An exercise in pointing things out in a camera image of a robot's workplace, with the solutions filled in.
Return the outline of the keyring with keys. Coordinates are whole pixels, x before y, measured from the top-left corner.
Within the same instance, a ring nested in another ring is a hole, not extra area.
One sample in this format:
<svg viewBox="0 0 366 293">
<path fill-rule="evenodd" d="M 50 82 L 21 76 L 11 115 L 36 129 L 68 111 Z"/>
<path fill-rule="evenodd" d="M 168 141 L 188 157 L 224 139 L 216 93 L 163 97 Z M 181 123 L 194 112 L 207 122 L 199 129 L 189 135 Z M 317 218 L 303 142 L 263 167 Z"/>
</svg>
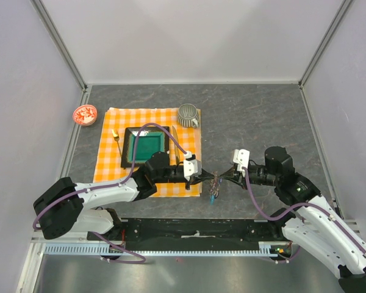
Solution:
<svg viewBox="0 0 366 293">
<path fill-rule="evenodd" d="M 217 178 L 211 179 L 210 185 L 209 185 L 209 194 L 210 196 L 214 194 L 216 196 L 216 199 L 219 196 L 220 193 L 220 185 L 222 183 L 222 179 L 220 179 L 220 176 L 218 175 L 217 171 L 214 171 L 217 173 Z"/>
</svg>

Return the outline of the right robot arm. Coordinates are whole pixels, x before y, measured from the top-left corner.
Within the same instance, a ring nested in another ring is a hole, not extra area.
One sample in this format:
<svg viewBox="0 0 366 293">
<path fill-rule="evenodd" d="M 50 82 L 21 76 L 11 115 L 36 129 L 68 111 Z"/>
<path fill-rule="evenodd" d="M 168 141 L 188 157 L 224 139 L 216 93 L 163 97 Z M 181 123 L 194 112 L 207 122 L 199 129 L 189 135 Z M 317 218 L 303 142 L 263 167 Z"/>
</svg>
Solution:
<svg viewBox="0 0 366 293">
<path fill-rule="evenodd" d="M 270 223 L 267 233 L 274 240 L 286 238 L 326 266 L 344 292 L 366 292 L 366 241 L 336 213 L 321 191 L 296 172 L 293 159 L 281 146 L 264 152 L 265 163 L 250 159 L 250 152 L 232 152 L 232 168 L 222 176 L 249 192 L 259 214 Z M 273 186 L 288 207 L 267 215 L 259 207 L 251 186 Z"/>
</svg>

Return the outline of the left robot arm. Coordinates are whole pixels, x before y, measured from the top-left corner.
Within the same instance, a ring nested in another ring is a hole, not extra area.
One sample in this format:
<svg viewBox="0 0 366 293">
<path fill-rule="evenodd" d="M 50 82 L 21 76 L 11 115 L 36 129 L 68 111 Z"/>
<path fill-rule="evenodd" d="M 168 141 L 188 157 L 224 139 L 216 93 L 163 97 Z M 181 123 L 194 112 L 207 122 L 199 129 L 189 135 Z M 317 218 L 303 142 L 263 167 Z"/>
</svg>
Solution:
<svg viewBox="0 0 366 293">
<path fill-rule="evenodd" d="M 118 217 L 99 211 L 99 206 L 116 202 L 144 200 L 157 192 L 157 185 L 183 183 L 185 189 L 211 180 L 195 156 L 170 165 L 167 153 L 156 152 L 136 171 L 124 178 L 101 183 L 74 183 L 71 178 L 57 180 L 34 203 L 33 228 L 46 240 L 57 239 L 70 231 L 96 232 L 108 240 L 121 235 Z"/>
</svg>

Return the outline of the gold knife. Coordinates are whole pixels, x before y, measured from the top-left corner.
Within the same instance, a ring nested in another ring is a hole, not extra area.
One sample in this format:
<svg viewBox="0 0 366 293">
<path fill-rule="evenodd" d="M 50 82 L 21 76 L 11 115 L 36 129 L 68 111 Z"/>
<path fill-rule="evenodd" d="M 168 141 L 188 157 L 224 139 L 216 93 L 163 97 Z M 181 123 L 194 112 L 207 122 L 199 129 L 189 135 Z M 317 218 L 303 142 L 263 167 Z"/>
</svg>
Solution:
<svg viewBox="0 0 366 293">
<path fill-rule="evenodd" d="M 176 131 L 176 128 L 174 126 L 171 127 L 172 130 L 172 135 L 174 140 L 176 141 L 176 143 L 174 143 L 174 153 L 175 153 L 175 159 L 176 159 L 176 165 L 179 165 L 181 163 L 181 158 L 180 158 L 180 149 L 178 148 L 179 145 L 179 140 L 178 140 L 178 134 Z"/>
</svg>

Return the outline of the striped grey mug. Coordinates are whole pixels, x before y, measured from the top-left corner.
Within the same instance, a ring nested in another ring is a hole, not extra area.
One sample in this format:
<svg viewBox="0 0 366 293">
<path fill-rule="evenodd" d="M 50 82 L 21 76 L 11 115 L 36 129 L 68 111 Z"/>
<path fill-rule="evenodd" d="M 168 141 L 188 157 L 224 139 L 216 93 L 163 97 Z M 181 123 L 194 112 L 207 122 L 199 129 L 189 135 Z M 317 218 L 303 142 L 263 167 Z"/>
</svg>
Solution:
<svg viewBox="0 0 366 293">
<path fill-rule="evenodd" d="M 183 104 L 178 109 L 178 123 L 185 128 L 199 127 L 199 112 L 192 104 Z"/>
</svg>

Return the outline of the teal square plate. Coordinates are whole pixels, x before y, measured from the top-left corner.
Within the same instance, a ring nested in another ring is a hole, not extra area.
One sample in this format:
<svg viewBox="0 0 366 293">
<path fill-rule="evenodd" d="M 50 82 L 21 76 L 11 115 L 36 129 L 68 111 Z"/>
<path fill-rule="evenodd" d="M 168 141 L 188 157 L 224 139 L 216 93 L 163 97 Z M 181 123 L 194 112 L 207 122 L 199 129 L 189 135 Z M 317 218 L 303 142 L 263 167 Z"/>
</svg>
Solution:
<svg viewBox="0 0 366 293">
<path fill-rule="evenodd" d="M 134 154 L 134 143 L 140 127 L 128 127 L 124 132 L 121 168 L 131 168 Z M 135 166 L 144 164 L 156 152 L 168 153 L 170 137 L 156 126 L 147 126 L 141 131 L 137 143 Z"/>
</svg>

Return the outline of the orange checkered cloth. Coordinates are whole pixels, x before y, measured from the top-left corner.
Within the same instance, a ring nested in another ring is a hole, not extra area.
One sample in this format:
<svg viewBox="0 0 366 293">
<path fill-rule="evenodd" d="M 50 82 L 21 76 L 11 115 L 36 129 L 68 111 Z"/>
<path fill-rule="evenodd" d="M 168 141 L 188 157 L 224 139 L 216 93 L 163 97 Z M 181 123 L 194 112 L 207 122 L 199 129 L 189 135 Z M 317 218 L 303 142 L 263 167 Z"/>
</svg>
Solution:
<svg viewBox="0 0 366 293">
<path fill-rule="evenodd" d="M 146 123 L 157 123 L 161 126 L 174 126 L 178 134 L 180 146 L 201 159 L 201 130 L 184 128 L 177 121 L 177 108 L 164 109 L 118 109 L 109 108 L 104 114 L 102 131 L 99 140 L 96 167 L 93 175 L 94 183 L 122 178 L 129 174 L 130 169 L 121 168 L 121 156 L 112 130 L 116 129 L 123 148 L 124 131 L 128 127 L 141 127 Z"/>
</svg>

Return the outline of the gold fork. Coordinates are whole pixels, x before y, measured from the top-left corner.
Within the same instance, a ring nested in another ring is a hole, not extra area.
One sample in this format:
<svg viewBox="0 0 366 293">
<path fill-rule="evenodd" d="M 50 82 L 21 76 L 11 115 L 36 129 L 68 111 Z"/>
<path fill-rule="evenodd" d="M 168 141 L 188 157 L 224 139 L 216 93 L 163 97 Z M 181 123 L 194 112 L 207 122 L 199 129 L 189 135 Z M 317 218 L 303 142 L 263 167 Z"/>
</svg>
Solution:
<svg viewBox="0 0 366 293">
<path fill-rule="evenodd" d="M 120 137 L 119 137 L 119 133 L 118 133 L 118 131 L 117 131 L 116 129 L 113 129 L 113 130 L 112 130 L 112 135 L 113 135 L 113 139 L 114 139 L 114 141 L 115 141 L 115 142 L 116 142 L 116 144 L 117 144 L 119 154 L 120 154 L 120 156 L 122 156 L 121 147 L 120 147 L 120 143 L 119 143 L 119 141 L 120 141 Z"/>
</svg>

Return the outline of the red patterned small bowl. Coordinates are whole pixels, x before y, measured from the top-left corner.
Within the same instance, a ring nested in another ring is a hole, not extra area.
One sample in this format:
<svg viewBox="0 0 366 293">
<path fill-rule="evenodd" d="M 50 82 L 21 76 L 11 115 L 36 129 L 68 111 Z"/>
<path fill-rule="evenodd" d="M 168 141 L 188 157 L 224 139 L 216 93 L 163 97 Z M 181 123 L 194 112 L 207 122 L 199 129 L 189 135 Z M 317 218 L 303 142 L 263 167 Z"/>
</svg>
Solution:
<svg viewBox="0 0 366 293">
<path fill-rule="evenodd" d="M 97 116 L 98 111 L 95 106 L 84 104 L 73 112 L 72 118 L 80 126 L 90 126 L 97 120 Z"/>
</svg>

